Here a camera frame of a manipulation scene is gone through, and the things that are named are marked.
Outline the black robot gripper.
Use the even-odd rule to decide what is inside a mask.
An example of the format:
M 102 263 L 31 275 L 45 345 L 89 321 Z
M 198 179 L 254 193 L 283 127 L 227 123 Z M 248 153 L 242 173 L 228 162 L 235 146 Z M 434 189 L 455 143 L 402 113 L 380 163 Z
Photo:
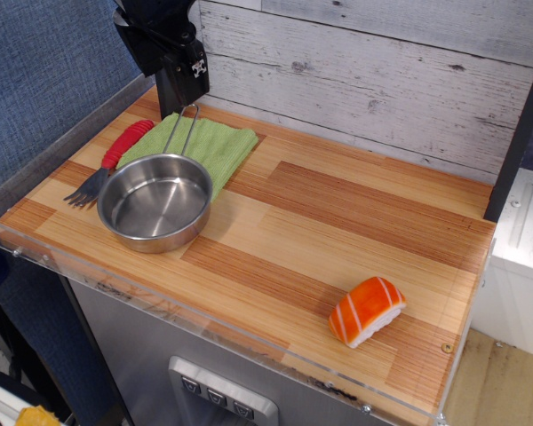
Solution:
M 144 76 L 162 67 L 163 57 L 180 55 L 195 41 L 195 25 L 188 14 L 190 0 L 115 1 L 116 30 Z

